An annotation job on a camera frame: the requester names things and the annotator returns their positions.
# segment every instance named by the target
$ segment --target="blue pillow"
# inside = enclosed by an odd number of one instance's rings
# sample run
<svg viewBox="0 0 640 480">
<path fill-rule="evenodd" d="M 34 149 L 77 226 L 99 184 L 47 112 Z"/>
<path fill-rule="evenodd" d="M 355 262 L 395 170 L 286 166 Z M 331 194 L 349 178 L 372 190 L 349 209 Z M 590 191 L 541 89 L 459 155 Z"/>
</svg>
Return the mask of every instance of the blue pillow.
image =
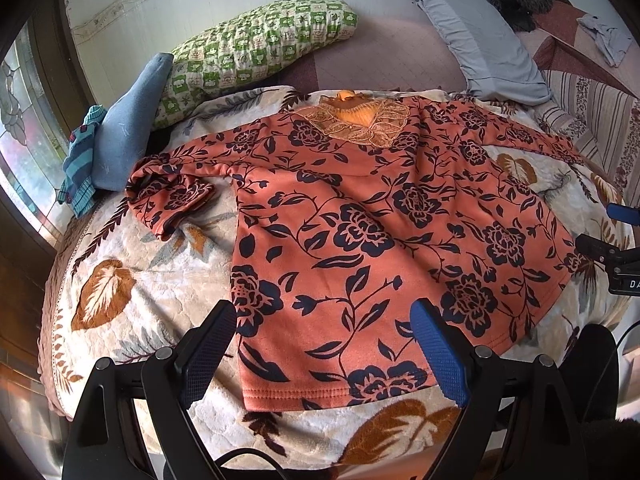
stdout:
<svg viewBox="0 0 640 480">
<path fill-rule="evenodd" d="M 156 54 L 129 91 L 107 111 L 94 140 L 94 187 L 122 191 L 136 162 L 145 155 L 160 95 L 174 63 Z"/>
<path fill-rule="evenodd" d="M 530 106 L 551 99 L 531 56 L 487 0 L 414 1 L 460 63 L 473 97 Z"/>
</svg>

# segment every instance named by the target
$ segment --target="leaf pattern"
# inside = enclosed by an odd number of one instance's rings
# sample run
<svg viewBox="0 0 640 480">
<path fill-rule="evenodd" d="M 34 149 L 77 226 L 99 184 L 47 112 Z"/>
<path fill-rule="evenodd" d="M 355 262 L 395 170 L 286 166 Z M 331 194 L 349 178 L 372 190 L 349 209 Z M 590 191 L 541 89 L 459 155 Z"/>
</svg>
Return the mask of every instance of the leaf pattern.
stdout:
<svg viewBox="0 0 640 480">
<path fill-rule="evenodd" d="M 120 260 L 104 260 L 82 286 L 71 330 L 87 330 L 112 321 L 131 300 L 136 280 Z"/>
<path fill-rule="evenodd" d="M 249 429 L 254 432 L 254 435 L 260 435 L 267 447 L 274 453 L 287 456 L 285 449 L 273 439 L 274 436 L 280 436 L 276 416 L 280 417 L 282 414 L 278 412 L 246 412 L 242 422 L 248 422 Z"/>
<path fill-rule="evenodd" d="M 490 101 L 489 104 L 500 108 L 500 113 L 508 116 L 515 115 L 520 108 L 520 105 L 511 99 L 507 99 L 506 101 Z"/>
<path fill-rule="evenodd" d="M 501 153 L 496 162 L 504 171 L 524 184 L 535 184 L 538 181 L 536 170 L 524 158 L 513 158 L 507 153 Z"/>
<path fill-rule="evenodd" d="M 174 234 L 171 235 L 171 238 L 162 244 L 160 250 L 149 262 L 147 269 L 153 269 L 156 266 L 172 261 L 176 256 L 181 254 L 187 246 L 184 232 L 181 229 L 175 230 Z"/>
<path fill-rule="evenodd" d="M 424 430 L 431 433 L 433 444 L 440 444 L 449 436 L 459 414 L 458 408 L 445 408 L 428 415 L 419 400 L 398 400 L 358 428 L 338 463 L 374 464 L 391 453 L 393 456 L 402 455 L 411 449 L 415 439 Z"/>
<path fill-rule="evenodd" d="M 265 361 L 260 352 L 247 343 L 242 343 L 242 346 L 244 346 L 247 354 L 251 356 L 251 359 L 242 353 L 240 349 L 238 349 L 238 357 L 242 361 L 242 364 L 249 368 L 254 374 L 271 383 L 289 382 L 289 378 L 283 373 L 278 364 Z"/>
<path fill-rule="evenodd" d="M 111 357 L 117 365 L 134 363 L 147 359 L 163 346 L 174 347 L 177 343 L 175 335 L 163 325 L 157 330 L 147 330 L 146 327 L 142 327 L 139 337 L 132 333 L 119 341 Z"/>
<path fill-rule="evenodd" d="M 303 94 L 302 92 L 298 92 L 295 88 L 287 92 L 287 94 L 282 99 L 282 106 L 280 107 L 281 112 L 290 112 L 293 110 L 293 107 L 298 103 L 303 103 L 310 98 L 309 94 Z"/>
<path fill-rule="evenodd" d="M 622 204 L 622 193 L 620 193 L 620 190 L 613 184 L 610 184 L 601 176 L 595 173 L 591 173 L 590 180 L 596 187 L 596 191 L 598 192 L 598 199 L 604 207 L 606 207 L 610 203 Z M 617 224 L 617 221 L 615 219 L 611 219 L 611 222 L 613 225 Z"/>
<path fill-rule="evenodd" d="M 257 88 L 255 90 L 247 90 L 245 92 L 236 92 L 235 94 L 225 98 L 224 101 L 220 98 L 216 99 L 214 104 L 200 106 L 194 110 L 189 122 L 182 130 L 182 135 L 189 136 L 196 121 L 207 122 L 215 119 L 216 117 L 245 112 L 260 104 L 262 95 L 265 92 L 271 91 L 274 91 L 274 89 Z"/>
<path fill-rule="evenodd" d="M 89 243 L 89 246 L 86 248 L 84 253 L 74 261 L 74 266 L 71 269 L 71 277 L 76 275 L 80 264 L 89 256 L 94 254 L 97 248 L 100 247 L 100 244 L 109 237 L 110 233 L 113 233 L 117 226 L 120 225 L 120 222 L 122 222 L 122 219 L 126 216 L 127 211 L 129 211 L 129 200 L 127 198 L 123 198 L 120 201 L 120 204 L 118 204 L 118 208 L 115 213 L 107 220 L 107 223 L 103 228 L 98 231 L 98 234 L 95 235 L 94 239 L 91 240 L 91 243 Z"/>
<path fill-rule="evenodd" d="M 65 361 L 57 361 L 55 367 L 56 378 L 58 379 L 58 384 L 62 387 L 66 393 L 71 393 L 71 384 L 77 383 L 84 379 L 82 375 L 75 374 L 73 369 L 70 368 Z"/>
<path fill-rule="evenodd" d="M 185 222 L 182 224 L 184 237 L 191 246 L 192 254 L 203 262 L 209 261 L 209 255 L 214 248 L 214 243 L 204 231 L 197 225 Z"/>
</svg>

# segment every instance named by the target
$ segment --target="orange floral shirt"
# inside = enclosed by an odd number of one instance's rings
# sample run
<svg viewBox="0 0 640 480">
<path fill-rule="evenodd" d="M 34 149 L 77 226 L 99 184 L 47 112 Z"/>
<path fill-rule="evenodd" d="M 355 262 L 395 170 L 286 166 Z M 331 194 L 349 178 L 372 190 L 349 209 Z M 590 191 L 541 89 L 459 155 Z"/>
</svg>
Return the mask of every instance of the orange floral shirt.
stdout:
<svg viewBox="0 0 640 480">
<path fill-rule="evenodd" d="M 579 164 L 569 141 L 461 100 L 413 96 L 366 113 L 356 128 L 322 104 L 261 118 L 142 160 L 127 186 L 137 218 L 167 238 L 212 193 L 203 177 L 233 178 L 231 299 L 248 410 L 431 386 L 414 300 L 501 353 L 577 268 L 571 235 L 482 147 Z"/>
</svg>

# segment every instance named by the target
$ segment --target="pillow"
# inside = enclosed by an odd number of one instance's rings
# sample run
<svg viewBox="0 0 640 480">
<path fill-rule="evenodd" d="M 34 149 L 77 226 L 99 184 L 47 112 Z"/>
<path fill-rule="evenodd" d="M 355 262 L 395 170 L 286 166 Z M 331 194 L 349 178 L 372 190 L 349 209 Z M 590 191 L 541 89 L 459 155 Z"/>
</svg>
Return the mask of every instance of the pillow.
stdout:
<svg viewBox="0 0 640 480">
<path fill-rule="evenodd" d="M 531 56 L 487 0 L 414 1 L 460 63 L 469 94 L 532 106 L 551 99 Z"/>
<path fill-rule="evenodd" d="M 122 191 L 136 162 L 145 155 L 151 125 L 174 56 L 156 54 L 129 91 L 107 111 L 95 132 L 94 187 Z"/>
<path fill-rule="evenodd" d="M 598 151 L 596 138 L 585 123 L 569 115 L 553 101 L 534 106 L 531 110 L 540 129 L 547 133 L 551 132 L 566 137 L 572 142 L 578 153 L 602 167 L 602 158 Z"/>
<path fill-rule="evenodd" d="M 353 35 L 357 15 L 342 0 L 280 0 L 209 28 L 173 50 L 154 130 L 196 106 L 272 75 L 299 57 Z"/>
</svg>

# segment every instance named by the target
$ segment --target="brown leaf print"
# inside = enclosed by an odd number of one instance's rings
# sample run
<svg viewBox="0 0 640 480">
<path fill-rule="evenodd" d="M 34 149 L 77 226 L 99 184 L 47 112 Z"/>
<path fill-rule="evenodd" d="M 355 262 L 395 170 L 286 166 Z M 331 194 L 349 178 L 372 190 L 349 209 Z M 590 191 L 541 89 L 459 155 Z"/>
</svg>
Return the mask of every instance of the brown leaf print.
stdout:
<svg viewBox="0 0 640 480">
<path fill-rule="evenodd" d="M 176 256 L 181 254 L 187 248 L 187 242 L 182 230 L 177 229 L 174 234 L 169 238 L 156 253 L 156 256 L 149 262 L 148 269 L 151 269 L 158 265 L 164 265 L 172 261 Z"/>
<path fill-rule="evenodd" d="M 498 166 L 524 184 L 535 184 L 538 181 L 536 170 L 524 158 L 513 158 L 501 153 L 496 159 Z"/>
<path fill-rule="evenodd" d="M 622 204 L 622 193 L 620 193 L 615 186 L 595 173 L 591 173 L 590 180 L 596 187 L 596 190 L 598 191 L 598 199 L 600 199 L 600 203 L 604 207 L 610 203 Z M 617 222 L 615 220 L 612 219 L 611 221 L 613 225 L 616 225 Z"/>
<path fill-rule="evenodd" d="M 399 400 L 383 408 L 358 428 L 351 437 L 338 460 L 345 465 L 373 464 L 386 458 L 385 452 L 399 443 L 399 435 L 404 435 L 414 426 L 410 417 L 417 417 L 420 422 L 409 437 L 407 452 L 422 429 L 429 424 L 433 443 L 443 442 L 460 414 L 456 407 L 444 408 L 439 412 L 427 415 L 424 404 L 419 400 Z"/>
<path fill-rule="evenodd" d="M 631 236 L 625 235 L 625 237 L 622 238 L 622 242 L 620 242 L 618 244 L 618 248 L 620 250 L 622 250 L 622 251 L 624 251 L 626 249 L 631 249 Z"/>
<path fill-rule="evenodd" d="M 287 456 L 284 448 L 273 440 L 273 436 L 280 435 L 278 420 L 275 418 L 275 415 L 282 416 L 282 414 L 278 412 L 247 412 L 242 418 L 242 421 L 249 422 L 249 429 L 254 432 L 254 436 L 260 435 L 264 439 L 267 447 L 274 453 L 280 456 Z"/>
<path fill-rule="evenodd" d="M 574 326 L 574 324 L 564 314 L 562 314 L 562 318 L 571 327 L 571 335 L 569 336 L 569 339 L 566 342 L 566 346 L 564 347 L 565 355 L 568 355 L 569 352 L 574 349 L 575 344 L 578 342 L 578 336 L 580 335 L 580 327 L 579 326 Z"/>
<path fill-rule="evenodd" d="M 58 384 L 62 387 L 66 393 L 71 392 L 71 383 L 77 383 L 81 381 L 84 377 L 79 374 L 75 374 L 72 368 L 69 368 L 66 361 L 62 360 L 62 356 L 56 357 L 56 366 L 54 371 L 58 378 Z"/>
<path fill-rule="evenodd" d="M 610 245 L 617 245 L 616 230 L 609 223 L 609 218 L 602 218 L 598 225 L 600 226 L 600 240 Z"/>
<path fill-rule="evenodd" d="M 309 94 L 303 94 L 302 92 L 298 92 L 295 88 L 293 88 L 288 91 L 287 94 L 283 97 L 280 112 L 290 112 L 293 110 L 293 107 L 295 105 L 297 105 L 298 103 L 303 103 L 309 98 Z"/>
<path fill-rule="evenodd" d="M 518 111 L 518 103 L 510 99 L 507 99 L 506 101 L 491 101 L 489 104 L 500 108 L 500 113 L 507 116 L 515 115 Z"/>
<path fill-rule="evenodd" d="M 98 234 L 95 235 L 94 239 L 91 240 L 91 243 L 86 248 L 86 251 L 82 253 L 78 258 L 76 258 L 74 262 L 74 266 L 71 269 L 71 277 L 76 275 L 78 272 L 78 267 L 82 262 L 84 262 L 89 256 L 95 253 L 95 251 L 100 247 L 100 244 L 103 240 L 106 240 L 109 236 L 109 233 L 113 233 L 116 226 L 120 225 L 122 219 L 126 216 L 127 211 L 129 211 L 129 200 L 124 197 L 120 204 L 118 204 L 118 208 L 116 212 L 107 220 L 107 223 L 98 231 Z"/>
<path fill-rule="evenodd" d="M 211 238 L 204 234 L 202 229 L 193 224 L 186 224 L 182 230 L 188 243 L 193 248 L 194 254 L 199 257 L 199 259 L 207 261 L 213 248 Z"/>
<path fill-rule="evenodd" d="M 120 260 L 104 260 L 82 286 L 71 330 L 96 328 L 113 320 L 131 300 L 136 284 Z"/>
<path fill-rule="evenodd" d="M 575 271 L 574 276 L 582 276 L 582 282 L 587 291 L 592 290 L 595 292 L 597 282 L 596 264 L 590 258 L 582 255 L 579 258 L 578 270 Z"/>
</svg>

